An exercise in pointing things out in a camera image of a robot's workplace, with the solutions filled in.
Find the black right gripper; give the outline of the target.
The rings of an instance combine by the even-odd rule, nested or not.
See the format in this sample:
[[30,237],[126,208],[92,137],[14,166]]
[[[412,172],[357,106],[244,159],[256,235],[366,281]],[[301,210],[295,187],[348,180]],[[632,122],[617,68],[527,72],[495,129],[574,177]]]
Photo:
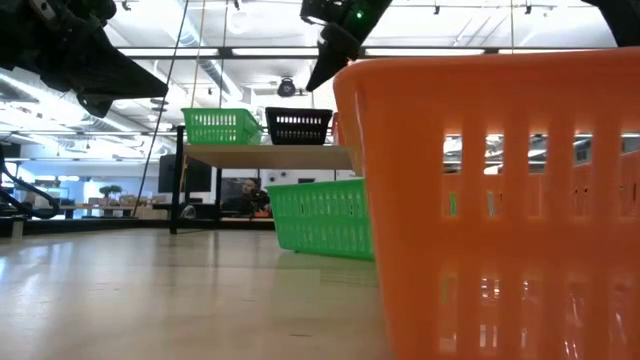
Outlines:
[[320,33],[318,57],[306,85],[309,92],[356,60],[360,47],[376,27],[391,0],[341,0],[326,4],[326,23]]

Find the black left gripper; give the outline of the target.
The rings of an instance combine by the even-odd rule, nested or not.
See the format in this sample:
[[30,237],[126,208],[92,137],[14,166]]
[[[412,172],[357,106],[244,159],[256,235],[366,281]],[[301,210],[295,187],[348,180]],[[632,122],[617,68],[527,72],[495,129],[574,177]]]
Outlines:
[[164,97],[166,82],[108,39],[104,27],[115,15],[112,0],[1,0],[1,67],[74,91],[82,107],[100,118],[115,101]]

